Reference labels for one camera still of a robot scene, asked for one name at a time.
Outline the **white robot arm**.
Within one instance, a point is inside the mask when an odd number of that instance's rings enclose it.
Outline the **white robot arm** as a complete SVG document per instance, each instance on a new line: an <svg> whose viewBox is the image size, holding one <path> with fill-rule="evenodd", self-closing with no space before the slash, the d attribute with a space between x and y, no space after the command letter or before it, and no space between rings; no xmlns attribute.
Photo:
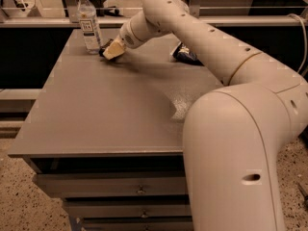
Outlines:
<svg viewBox="0 0 308 231"><path fill-rule="evenodd" d="M183 129L194 231L285 231L277 154L308 124L308 84L268 54L190 15L181 0L143 0L104 55L172 33L222 82Z"/></svg>

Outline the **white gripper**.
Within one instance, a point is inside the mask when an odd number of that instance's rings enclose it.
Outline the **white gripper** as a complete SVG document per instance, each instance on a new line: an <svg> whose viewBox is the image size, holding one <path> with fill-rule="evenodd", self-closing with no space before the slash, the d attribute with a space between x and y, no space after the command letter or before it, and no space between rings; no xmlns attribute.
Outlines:
<svg viewBox="0 0 308 231"><path fill-rule="evenodd" d="M125 52L126 46L136 49L143 45L144 25L138 20L131 19L122 25L119 35L120 38L115 38L103 53L105 59L112 60L121 56Z"/></svg>

